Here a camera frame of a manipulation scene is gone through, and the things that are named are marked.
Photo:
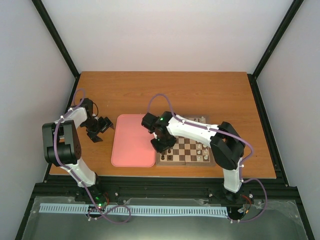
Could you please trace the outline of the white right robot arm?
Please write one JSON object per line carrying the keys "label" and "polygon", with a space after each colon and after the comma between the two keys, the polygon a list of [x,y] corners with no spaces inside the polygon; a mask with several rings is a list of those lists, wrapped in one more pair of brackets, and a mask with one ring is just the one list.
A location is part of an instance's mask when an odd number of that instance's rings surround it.
{"label": "white right robot arm", "polygon": [[160,154],[171,149],[178,137],[206,145],[210,148],[216,164],[223,170],[225,194],[235,195],[241,189],[240,162],[245,144],[230,123],[201,123],[165,111],[161,116],[148,112],[142,118],[141,125],[154,135],[150,142]]}

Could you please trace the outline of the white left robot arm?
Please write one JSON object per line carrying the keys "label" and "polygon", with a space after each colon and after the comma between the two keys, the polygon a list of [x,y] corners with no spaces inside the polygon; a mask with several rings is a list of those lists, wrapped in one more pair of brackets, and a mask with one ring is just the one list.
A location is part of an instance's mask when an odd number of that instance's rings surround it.
{"label": "white left robot arm", "polygon": [[94,105],[91,99],[84,98],[59,120],[45,123],[42,142],[46,162],[67,171],[80,188],[87,187],[86,195],[96,202],[103,198],[104,188],[98,185],[98,175],[82,158],[77,128],[85,128],[92,142],[98,143],[102,141],[98,134],[114,125],[108,117],[97,117],[93,113]]}

